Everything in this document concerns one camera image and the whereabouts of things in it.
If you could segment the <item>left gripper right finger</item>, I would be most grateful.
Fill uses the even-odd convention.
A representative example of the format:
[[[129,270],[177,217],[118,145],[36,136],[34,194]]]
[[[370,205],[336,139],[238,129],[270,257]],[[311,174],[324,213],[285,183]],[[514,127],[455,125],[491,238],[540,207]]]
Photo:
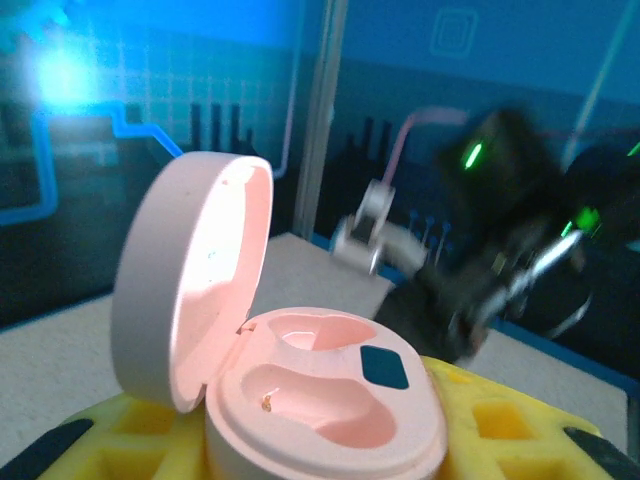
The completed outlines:
[[[448,428],[433,480],[640,480],[640,463],[590,422],[449,363],[422,361]]]

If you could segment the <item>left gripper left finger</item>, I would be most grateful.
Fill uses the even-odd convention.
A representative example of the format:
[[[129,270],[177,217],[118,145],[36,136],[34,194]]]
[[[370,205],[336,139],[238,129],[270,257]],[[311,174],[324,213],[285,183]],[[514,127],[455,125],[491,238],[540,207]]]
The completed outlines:
[[[179,414],[116,395],[45,432],[0,480],[211,480],[203,408]]]

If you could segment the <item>pink earbud charging case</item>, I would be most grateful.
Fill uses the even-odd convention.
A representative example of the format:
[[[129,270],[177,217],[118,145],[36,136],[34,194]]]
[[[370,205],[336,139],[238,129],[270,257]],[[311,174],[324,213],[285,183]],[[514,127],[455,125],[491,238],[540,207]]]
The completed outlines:
[[[330,309],[251,315],[272,199],[256,156],[190,152],[156,177],[112,298],[121,388],[202,407],[216,480],[432,480],[445,416],[404,339]]]

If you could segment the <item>aluminium frame post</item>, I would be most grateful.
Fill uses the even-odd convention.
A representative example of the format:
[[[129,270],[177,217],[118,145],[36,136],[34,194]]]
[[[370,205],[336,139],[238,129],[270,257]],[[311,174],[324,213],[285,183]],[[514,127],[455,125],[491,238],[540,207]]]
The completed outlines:
[[[293,232],[311,240],[325,166],[349,0],[326,0],[314,67]]]

